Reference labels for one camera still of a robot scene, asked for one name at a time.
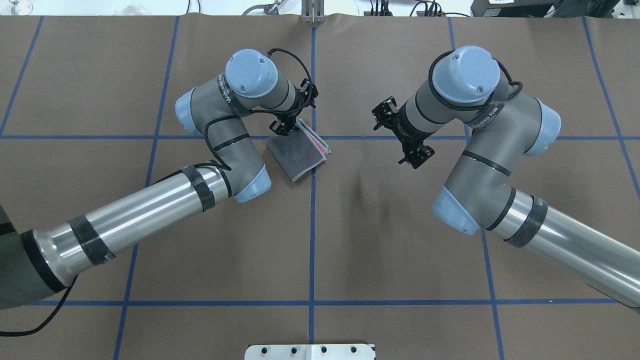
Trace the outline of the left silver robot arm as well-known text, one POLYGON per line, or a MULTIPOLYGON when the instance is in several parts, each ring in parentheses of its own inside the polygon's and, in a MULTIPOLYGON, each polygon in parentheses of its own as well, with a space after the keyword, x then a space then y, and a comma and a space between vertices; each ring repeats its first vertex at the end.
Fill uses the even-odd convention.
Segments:
POLYGON ((76 276, 114 260, 142 240, 233 198, 246 203, 269 191, 268 170, 243 119, 275 117, 270 130, 288 136, 318 90, 308 68, 295 85, 271 57, 238 50, 224 71, 176 100, 179 123, 202 136, 212 159, 188 165, 140 191, 50 230, 19 233, 1 212, 1 308, 44 300, 72 287, 76 276))

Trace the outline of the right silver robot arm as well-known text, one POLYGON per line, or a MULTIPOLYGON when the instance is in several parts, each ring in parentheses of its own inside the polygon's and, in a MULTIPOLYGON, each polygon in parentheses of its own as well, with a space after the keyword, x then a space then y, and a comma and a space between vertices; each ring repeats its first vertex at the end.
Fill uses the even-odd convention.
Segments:
POLYGON ((562 129, 560 115, 522 92, 485 48, 466 45, 439 55, 404 104, 390 96, 371 113, 414 169, 434 149, 425 140, 454 120, 471 137, 432 205, 443 223, 472 235, 485 230, 577 276, 592 289, 639 312, 639 252, 520 191, 508 181, 522 157, 543 153, 562 129))

